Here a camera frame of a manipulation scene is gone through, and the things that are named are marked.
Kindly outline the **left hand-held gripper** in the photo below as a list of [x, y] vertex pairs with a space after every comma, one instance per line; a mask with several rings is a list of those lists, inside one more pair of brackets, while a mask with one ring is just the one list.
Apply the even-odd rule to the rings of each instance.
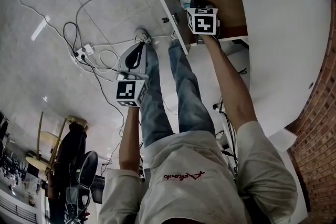
[[124, 107], [140, 107], [148, 91], [147, 47], [141, 41], [120, 57], [115, 100]]

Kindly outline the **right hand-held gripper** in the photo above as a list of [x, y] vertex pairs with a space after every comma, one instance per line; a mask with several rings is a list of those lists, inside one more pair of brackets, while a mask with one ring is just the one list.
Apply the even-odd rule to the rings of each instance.
[[187, 8], [187, 22], [195, 35], [216, 35], [220, 25], [218, 8], [207, 0], [191, 0]]

